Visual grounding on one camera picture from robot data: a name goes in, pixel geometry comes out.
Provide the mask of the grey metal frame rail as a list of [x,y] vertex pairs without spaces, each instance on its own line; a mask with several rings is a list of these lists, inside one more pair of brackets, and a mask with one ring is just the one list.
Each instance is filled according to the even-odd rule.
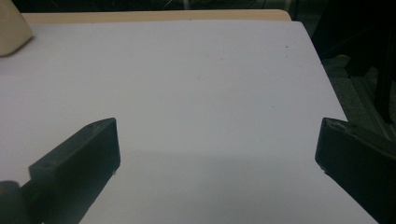
[[396,127],[393,124],[387,124],[375,108],[375,88],[370,81],[366,77],[351,77],[350,79],[375,127],[375,132],[389,141],[396,142]]

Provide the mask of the white table sheet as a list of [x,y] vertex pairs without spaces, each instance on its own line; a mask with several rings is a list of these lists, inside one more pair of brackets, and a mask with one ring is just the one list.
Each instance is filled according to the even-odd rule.
[[0,180],[113,118],[121,164],[81,224],[375,224],[315,161],[344,112],[292,21],[36,24],[0,58]]

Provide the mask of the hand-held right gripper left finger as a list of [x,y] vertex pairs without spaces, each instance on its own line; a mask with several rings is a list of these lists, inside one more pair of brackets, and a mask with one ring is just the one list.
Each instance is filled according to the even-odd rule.
[[120,167],[117,122],[98,120],[30,165],[34,224],[78,224]]

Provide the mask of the cream plastic cup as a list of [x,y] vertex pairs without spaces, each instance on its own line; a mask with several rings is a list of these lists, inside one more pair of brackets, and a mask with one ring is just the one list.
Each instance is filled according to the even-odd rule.
[[0,57],[22,48],[33,32],[11,0],[0,0]]

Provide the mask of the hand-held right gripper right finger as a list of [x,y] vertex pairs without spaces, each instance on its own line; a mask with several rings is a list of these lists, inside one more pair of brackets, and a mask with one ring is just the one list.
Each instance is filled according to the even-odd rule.
[[396,142],[325,118],[315,160],[379,224],[396,224]]

